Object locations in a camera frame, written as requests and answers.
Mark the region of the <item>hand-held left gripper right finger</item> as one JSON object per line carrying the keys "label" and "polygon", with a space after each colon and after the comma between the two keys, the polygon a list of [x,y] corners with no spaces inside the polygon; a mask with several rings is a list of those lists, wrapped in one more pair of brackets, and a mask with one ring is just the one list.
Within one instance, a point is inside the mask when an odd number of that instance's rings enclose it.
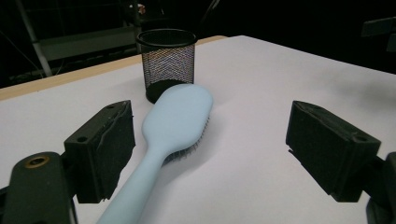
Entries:
{"label": "hand-held left gripper right finger", "polygon": [[355,203],[362,193],[361,171],[381,142],[323,107],[294,101],[286,145],[327,194]]}

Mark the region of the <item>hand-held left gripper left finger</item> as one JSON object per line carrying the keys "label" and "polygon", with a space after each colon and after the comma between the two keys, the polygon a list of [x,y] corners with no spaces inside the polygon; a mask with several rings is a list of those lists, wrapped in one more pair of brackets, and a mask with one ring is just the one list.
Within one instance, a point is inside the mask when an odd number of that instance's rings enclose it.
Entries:
{"label": "hand-held left gripper left finger", "polygon": [[109,199],[135,147],[129,100],[107,105],[65,141],[65,156],[74,168],[80,203]]}

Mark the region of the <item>light blue hairbrush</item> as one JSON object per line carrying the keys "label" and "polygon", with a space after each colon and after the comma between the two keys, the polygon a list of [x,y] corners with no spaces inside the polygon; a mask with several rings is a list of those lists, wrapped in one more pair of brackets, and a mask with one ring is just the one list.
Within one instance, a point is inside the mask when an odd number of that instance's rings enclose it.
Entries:
{"label": "light blue hairbrush", "polygon": [[213,105],[211,93],[178,84],[162,93],[142,123],[148,150],[97,224],[137,224],[163,164],[201,140]]}

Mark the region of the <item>black mesh pen holder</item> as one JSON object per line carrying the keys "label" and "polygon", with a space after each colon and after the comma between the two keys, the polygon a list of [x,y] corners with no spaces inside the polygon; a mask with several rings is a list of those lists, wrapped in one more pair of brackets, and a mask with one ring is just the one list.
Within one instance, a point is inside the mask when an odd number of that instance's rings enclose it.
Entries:
{"label": "black mesh pen holder", "polygon": [[168,88],[194,82],[195,43],[190,31],[161,28],[140,33],[146,97],[155,103]]}

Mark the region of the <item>white table mat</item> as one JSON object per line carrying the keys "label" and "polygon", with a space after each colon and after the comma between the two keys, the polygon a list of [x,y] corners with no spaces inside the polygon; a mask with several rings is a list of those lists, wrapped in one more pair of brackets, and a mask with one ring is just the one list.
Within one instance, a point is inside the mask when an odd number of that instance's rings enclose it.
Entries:
{"label": "white table mat", "polygon": [[[365,202],[337,203],[289,153],[293,101],[322,106],[396,151],[396,76],[248,36],[211,37],[195,80],[214,106],[198,147],[162,168],[142,224],[366,224]],[[19,160],[62,152],[103,108],[150,110],[139,57],[0,89],[0,188]]]}

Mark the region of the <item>white-legged desk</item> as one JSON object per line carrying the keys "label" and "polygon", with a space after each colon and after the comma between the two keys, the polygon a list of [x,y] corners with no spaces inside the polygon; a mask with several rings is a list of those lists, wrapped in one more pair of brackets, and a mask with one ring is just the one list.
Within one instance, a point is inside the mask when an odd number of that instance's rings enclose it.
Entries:
{"label": "white-legged desk", "polygon": [[135,47],[126,0],[14,1],[46,77],[54,75],[54,61]]}

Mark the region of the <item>black folding chair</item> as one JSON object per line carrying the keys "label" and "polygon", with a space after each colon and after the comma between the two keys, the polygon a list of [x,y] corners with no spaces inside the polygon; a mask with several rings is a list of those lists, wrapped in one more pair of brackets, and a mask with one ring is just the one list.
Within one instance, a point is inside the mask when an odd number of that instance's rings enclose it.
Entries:
{"label": "black folding chair", "polygon": [[396,52],[396,17],[366,21],[361,28],[361,36],[388,35],[387,51]]}

